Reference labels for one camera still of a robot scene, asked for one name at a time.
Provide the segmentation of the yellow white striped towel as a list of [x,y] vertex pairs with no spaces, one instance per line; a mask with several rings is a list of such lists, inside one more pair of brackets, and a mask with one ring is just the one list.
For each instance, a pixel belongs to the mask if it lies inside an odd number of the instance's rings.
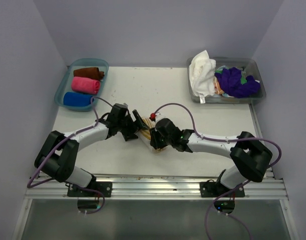
[[155,149],[150,145],[151,135],[149,129],[155,127],[155,122],[151,121],[148,117],[142,118],[143,122],[148,126],[148,129],[141,129],[139,130],[136,135],[139,139],[145,144],[145,146],[153,153],[157,154],[167,149],[167,147]]

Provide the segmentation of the blue towel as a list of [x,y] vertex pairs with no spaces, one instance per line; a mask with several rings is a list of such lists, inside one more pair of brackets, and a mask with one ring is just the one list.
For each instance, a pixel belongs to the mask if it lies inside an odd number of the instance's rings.
[[85,107],[91,103],[92,95],[77,92],[67,92],[63,98],[63,104],[72,107]]

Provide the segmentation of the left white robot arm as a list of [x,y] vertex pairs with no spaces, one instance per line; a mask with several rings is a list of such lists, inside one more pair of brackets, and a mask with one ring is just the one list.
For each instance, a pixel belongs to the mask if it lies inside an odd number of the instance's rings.
[[77,154],[80,150],[96,142],[105,141],[117,133],[121,133],[125,141],[137,139],[137,132],[147,130],[148,126],[136,110],[132,113],[134,119],[127,106],[116,103],[109,113],[97,118],[88,127],[68,133],[56,130],[51,132],[35,159],[37,172],[43,172],[60,183],[77,185],[83,195],[92,196],[97,189],[94,176],[76,166]]

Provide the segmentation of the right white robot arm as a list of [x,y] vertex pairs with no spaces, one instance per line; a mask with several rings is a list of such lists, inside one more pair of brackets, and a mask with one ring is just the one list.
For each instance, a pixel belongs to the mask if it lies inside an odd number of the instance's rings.
[[222,171],[217,179],[216,192],[227,196],[245,181],[262,182],[272,158],[272,152],[249,132],[237,137],[223,137],[217,141],[203,139],[194,130],[180,130],[168,118],[159,120],[149,129],[150,145],[154,149],[171,146],[179,152],[209,153],[230,158],[234,166]]

